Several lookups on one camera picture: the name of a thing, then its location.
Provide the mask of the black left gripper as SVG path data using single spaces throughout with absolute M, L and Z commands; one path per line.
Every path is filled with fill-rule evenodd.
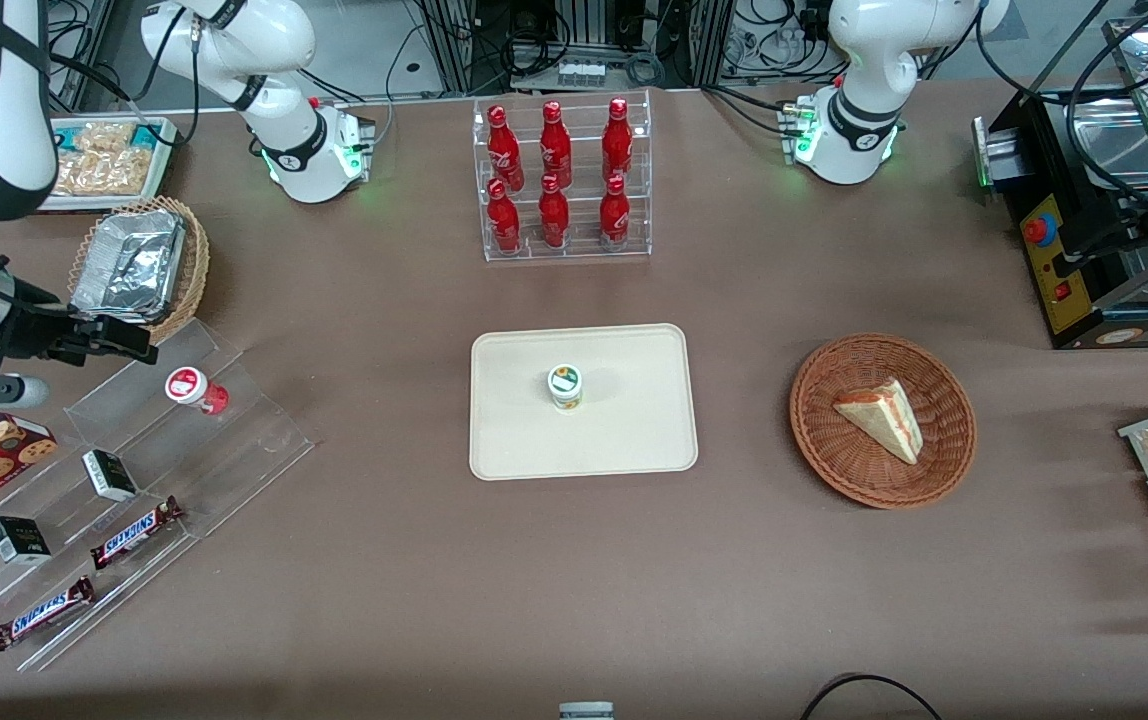
M 1148 211 L 1096 210 L 1095 215 L 1099 224 L 1095 260 L 1148 247 Z

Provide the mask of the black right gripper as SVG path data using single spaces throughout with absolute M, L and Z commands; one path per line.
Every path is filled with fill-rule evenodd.
M 33 284 L 17 284 L 11 300 L 0 304 L 8 311 L 0 325 L 0 366 L 3 361 L 57 361 L 70 366 L 84 366 L 90 357 L 121 357 L 146 365 L 158 361 L 158 347 L 152 344 L 152 333 L 144 325 L 123 322 L 114 316 L 96 315 L 75 322 L 73 351 L 63 347 L 65 334 L 73 328 L 71 307 Z

